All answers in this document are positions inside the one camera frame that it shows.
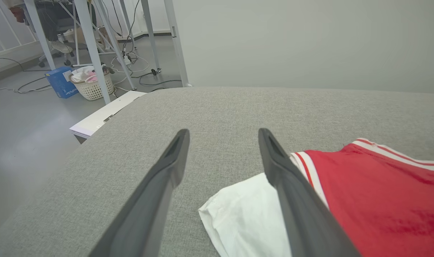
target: white cloth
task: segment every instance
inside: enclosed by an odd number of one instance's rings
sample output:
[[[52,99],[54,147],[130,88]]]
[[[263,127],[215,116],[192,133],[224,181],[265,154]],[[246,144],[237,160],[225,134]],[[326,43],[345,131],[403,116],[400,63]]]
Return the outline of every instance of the white cloth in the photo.
[[[81,68],[78,68],[76,70],[73,70],[73,81],[76,82],[82,82],[87,80],[90,76],[93,75],[92,71],[95,69],[93,65],[84,66]]]
[[[222,257],[291,256],[277,190],[264,173],[225,187],[198,212]]]

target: gray fabric cushion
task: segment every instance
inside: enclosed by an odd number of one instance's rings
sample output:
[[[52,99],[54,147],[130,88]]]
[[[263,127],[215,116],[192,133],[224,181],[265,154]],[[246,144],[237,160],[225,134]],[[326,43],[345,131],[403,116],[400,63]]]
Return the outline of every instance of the gray fabric cushion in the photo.
[[[160,254],[217,255],[198,208],[263,172],[258,129],[287,152],[336,151],[358,137],[434,160],[434,95],[285,88],[177,88],[135,100],[68,159],[0,229],[0,254],[86,255],[179,129],[191,134]]]

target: white wall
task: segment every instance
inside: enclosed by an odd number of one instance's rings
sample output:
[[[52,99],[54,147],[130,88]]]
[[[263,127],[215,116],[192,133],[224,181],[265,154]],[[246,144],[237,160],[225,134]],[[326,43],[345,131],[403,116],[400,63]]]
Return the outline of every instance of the white wall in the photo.
[[[434,0],[173,0],[189,83],[434,92]]]
[[[117,18],[116,18],[115,13],[114,13],[114,7],[112,5],[112,1],[111,0],[103,0],[103,2],[106,4],[107,9],[109,11],[109,20],[112,24],[112,27],[114,27],[115,31],[120,33],[120,26],[119,26],[119,23],[117,22]],[[120,19],[122,31],[123,31],[123,33],[122,33],[123,38],[119,38],[119,37],[118,38],[119,39],[126,39],[126,37],[128,35],[128,31],[130,28],[127,28],[127,26],[125,25],[126,23],[125,23],[124,16],[122,14],[119,0],[114,0],[114,3],[115,3],[115,8],[117,10],[117,14],[118,14],[119,19]],[[124,0],[124,3],[126,6],[128,18],[129,18],[129,24],[132,24],[133,19],[135,21],[135,23],[133,25],[133,35],[136,37],[136,36],[140,36],[142,34],[147,34],[147,25],[145,24],[145,19],[143,17],[144,12],[142,10],[141,3],[139,2],[139,5],[137,6],[136,16],[134,14],[134,9],[135,9],[135,6],[137,4],[137,0]],[[163,0],[149,0],[149,8],[150,8],[150,15],[152,17],[153,31],[155,33],[170,32],[168,17],[166,16],[166,9],[164,7],[164,1]],[[96,15],[96,19],[97,19],[97,25],[101,26],[103,23],[99,19],[98,15]]]

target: red jersey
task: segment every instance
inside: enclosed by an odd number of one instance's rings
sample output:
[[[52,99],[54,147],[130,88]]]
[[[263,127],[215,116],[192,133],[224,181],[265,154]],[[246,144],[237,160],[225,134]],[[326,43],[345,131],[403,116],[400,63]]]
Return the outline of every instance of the red jersey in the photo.
[[[434,161],[364,138],[290,159],[363,256],[434,256]]]

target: laundry basket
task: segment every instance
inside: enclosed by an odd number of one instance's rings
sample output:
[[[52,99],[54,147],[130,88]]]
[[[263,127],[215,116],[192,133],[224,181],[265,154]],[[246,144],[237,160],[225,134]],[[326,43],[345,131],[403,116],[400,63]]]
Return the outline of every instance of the laundry basket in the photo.
[[[89,101],[93,101],[103,97],[101,93],[101,88],[99,88],[99,81],[93,82],[75,82],[71,78],[72,74],[69,75],[69,80],[75,85],[79,93]],[[104,73],[104,80],[106,81],[106,87],[109,94],[114,92],[114,85],[110,79],[109,72]]]

